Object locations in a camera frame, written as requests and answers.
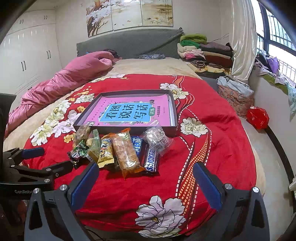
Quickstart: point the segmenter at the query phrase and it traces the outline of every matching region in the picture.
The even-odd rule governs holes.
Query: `pink comforter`
[[[50,80],[43,81],[27,91],[19,107],[9,114],[5,136],[30,116],[58,98],[98,77],[109,69],[116,60],[109,52],[99,51],[75,58]]]

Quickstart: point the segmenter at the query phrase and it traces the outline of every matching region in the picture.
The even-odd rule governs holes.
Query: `snack pile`
[[[141,136],[130,136],[130,128],[119,133],[109,133],[100,138],[98,130],[81,126],[73,140],[73,149],[68,152],[74,167],[83,160],[96,162],[99,168],[109,171],[121,170],[123,177],[141,172],[153,175],[158,172],[159,157],[173,139],[168,138],[159,126],[147,129]]]

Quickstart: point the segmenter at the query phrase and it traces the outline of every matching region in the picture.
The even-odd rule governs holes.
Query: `white wardrobe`
[[[0,92],[22,95],[61,70],[57,46],[55,10],[25,12],[0,45]]]

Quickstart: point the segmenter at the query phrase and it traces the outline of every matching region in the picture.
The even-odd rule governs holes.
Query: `red plastic bag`
[[[247,120],[256,129],[260,130],[267,128],[269,117],[266,110],[251,106],[247,112]]]

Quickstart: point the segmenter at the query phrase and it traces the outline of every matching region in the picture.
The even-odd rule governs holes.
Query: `white curtain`
[[[248,83],[256,57],[257,33],[251,0],[231,0],[232,29],[230,44],[234,50],[232,76]]]

